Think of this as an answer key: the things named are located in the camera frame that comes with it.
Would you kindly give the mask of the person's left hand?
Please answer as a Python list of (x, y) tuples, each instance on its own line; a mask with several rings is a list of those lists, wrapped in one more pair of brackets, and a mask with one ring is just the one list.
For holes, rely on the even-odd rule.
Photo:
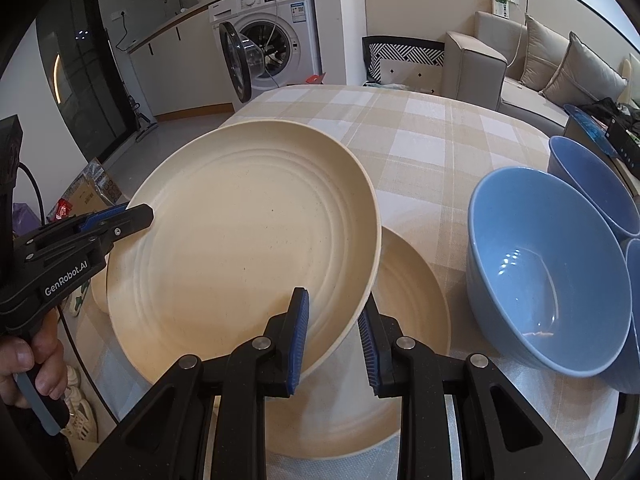
[(29, 342), (17, 337), (3, 337), (0, 344), (1, 400), (18, 408), (29, 403), (18, 390), (14, 375), (26, 373), (35, 365), (40, 369), (35, 388), (43, 396), (58, 400), (67, 386), (62, 342), (58, 340), (58, 314), (50, 311), (42, 320), (38, 333)]

